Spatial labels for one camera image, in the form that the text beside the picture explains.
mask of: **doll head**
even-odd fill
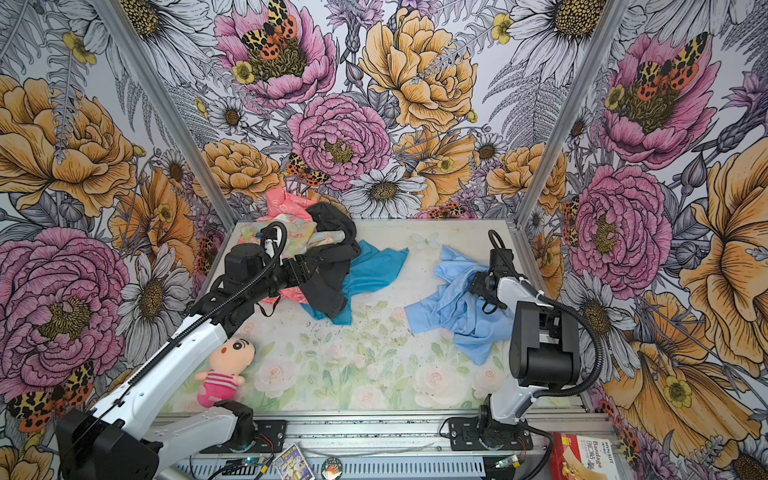
[[[246,339],[231,338],[208,356],[210,367],[218,373],[239,375],[253,361],[256,349]]]

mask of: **round sticker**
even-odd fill
[[[341,460],[336,457],[328,458],[323,462],[323,478],[325,480],[337,480],[341,478]]]

